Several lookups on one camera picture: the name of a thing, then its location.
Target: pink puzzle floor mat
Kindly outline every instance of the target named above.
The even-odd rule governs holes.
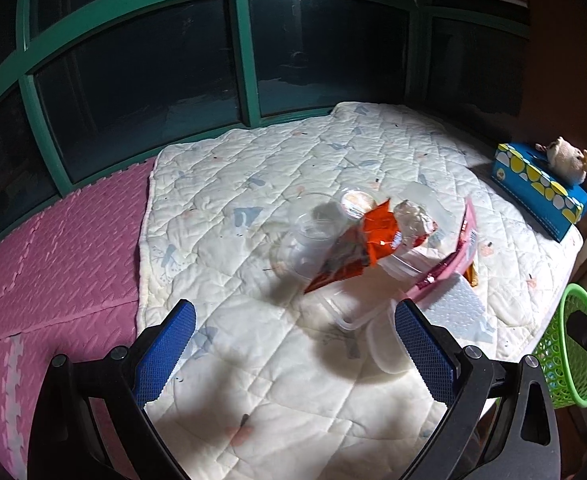
[[[75,191],[0,243],[0,461],[26,477],[46,367],[136,337],[138,237],[153,160]]]

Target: white quilted blanket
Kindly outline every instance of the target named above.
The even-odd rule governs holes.
[[[381,479],[409,465],[445,412],[415,368],[381,372],[362,330],[341,332],[301,301],[298,282],[279,277],[286,200],[303,190],[368,184],[393,205],[420,182],[456,223],[471,196],[485,326],[457,338],[501,360],[533,349],[582,240],[572,228],[552,241],[496,191],[489,165],[469,139],[409,108],[359,103],[158,155],[140,238],[138,332],[179,298],[196,306],[198,328],[146,410],[194,480]]]

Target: tissue box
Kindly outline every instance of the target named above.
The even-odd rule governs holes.
[[[587,210],[587,192],[561,184],[549,172],[547,156],[527,144],[499,144],[491,176],[557,242]]]

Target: pink snack wrapper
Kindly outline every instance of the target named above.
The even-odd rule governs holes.
[[[405,298],[417,302],[429,292],[434,284],[441,280],[446,280],[455,272],[462,274],[471,265],[478,246],[478,226],[471,198],[467,197],[464,203],[464,216],[462,216],[455,251],[445,256],[442,261],[424,273],[410,290],[404,294]]]

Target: stuffed animal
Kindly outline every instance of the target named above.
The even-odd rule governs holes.
[[[547,153],[550,170],[570,186],[582,184],[587,177],[587,150],[571,146],[558,137],[548,146],[535,145],[539,152]]]

